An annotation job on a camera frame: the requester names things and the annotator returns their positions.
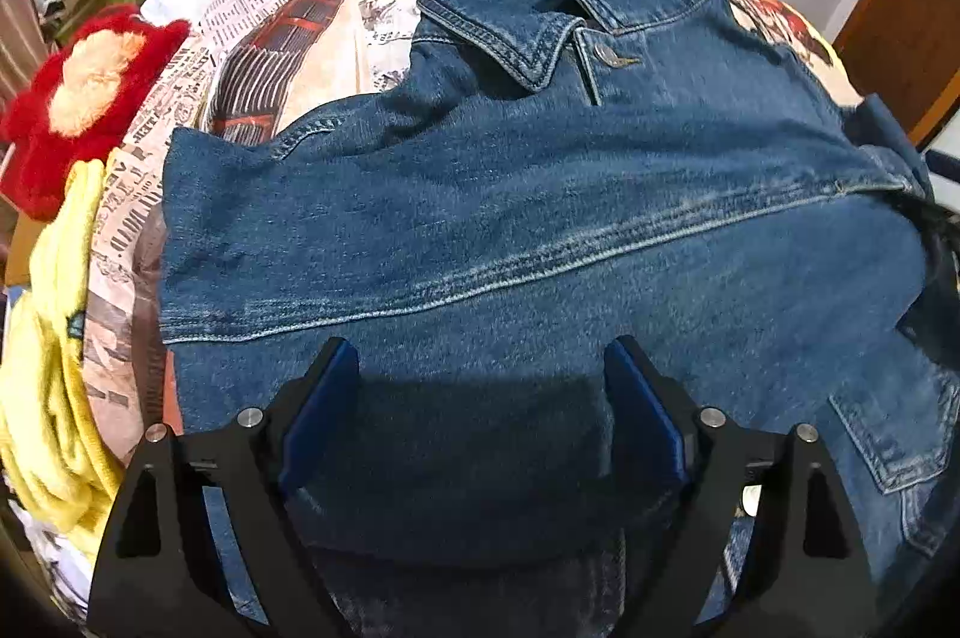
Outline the yellow blanket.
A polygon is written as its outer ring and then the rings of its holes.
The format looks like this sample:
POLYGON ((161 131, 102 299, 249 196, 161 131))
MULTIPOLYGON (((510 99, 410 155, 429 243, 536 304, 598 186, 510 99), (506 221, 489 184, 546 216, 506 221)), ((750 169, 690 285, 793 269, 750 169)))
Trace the yellow blanket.
POLYGON ((104 444, 83 381, 89 248, 104 163, 78 161, 29 257, 2 357, 2 464, 32 518, 98 555, 124 466, 104 444))

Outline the newspaper print bedspread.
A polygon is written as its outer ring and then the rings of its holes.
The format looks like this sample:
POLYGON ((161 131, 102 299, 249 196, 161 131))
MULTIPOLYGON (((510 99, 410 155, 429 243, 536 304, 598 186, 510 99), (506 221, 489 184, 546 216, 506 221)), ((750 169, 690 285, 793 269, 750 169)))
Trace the newspaper print bedspread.
POLYGON ((418 0, 148 0, 189 35, 107 164, 94 219, 83 379, 104 444, 128 457, 179 417, 158 323, 163 167, 176 129, 259 145, 322 105, 402 82, 418 0))

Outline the blue denim jacket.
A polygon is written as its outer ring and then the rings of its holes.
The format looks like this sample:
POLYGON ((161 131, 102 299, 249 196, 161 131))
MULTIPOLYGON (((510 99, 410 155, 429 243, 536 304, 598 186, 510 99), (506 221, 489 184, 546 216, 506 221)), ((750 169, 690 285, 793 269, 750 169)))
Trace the blue denim jacket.
POLYGON ((878 612, 958 555, 958 295, 928 168, 729 0, 418 0, 392 89, 265 144, 179 129, 161 334, 192 432, 342 337, 291 518, 364 636, 599 636, 672 490, 605 392, 822 435, 878 612))

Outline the red plush toy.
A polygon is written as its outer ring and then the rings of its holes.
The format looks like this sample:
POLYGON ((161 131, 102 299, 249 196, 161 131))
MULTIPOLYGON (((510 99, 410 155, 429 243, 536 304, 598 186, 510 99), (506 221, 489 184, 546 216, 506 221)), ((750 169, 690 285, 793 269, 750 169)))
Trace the red plush toy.
POLYGON ((132 4, 83 23, 2 113, 3 199, 36 222, 53 220, 71 167, 106 160, 121 144, 189 32, 187 20, 155 25, 132 4))

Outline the brown wooden door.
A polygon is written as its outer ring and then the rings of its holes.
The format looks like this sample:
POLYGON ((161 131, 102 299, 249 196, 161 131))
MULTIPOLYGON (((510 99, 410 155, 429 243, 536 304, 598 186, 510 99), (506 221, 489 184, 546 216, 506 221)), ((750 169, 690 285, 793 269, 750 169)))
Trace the brown wooden door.
POLYGON ((958 105, 960 0, 857 0, 835 50, 851 83, 876 94, 914 145, 958 105))

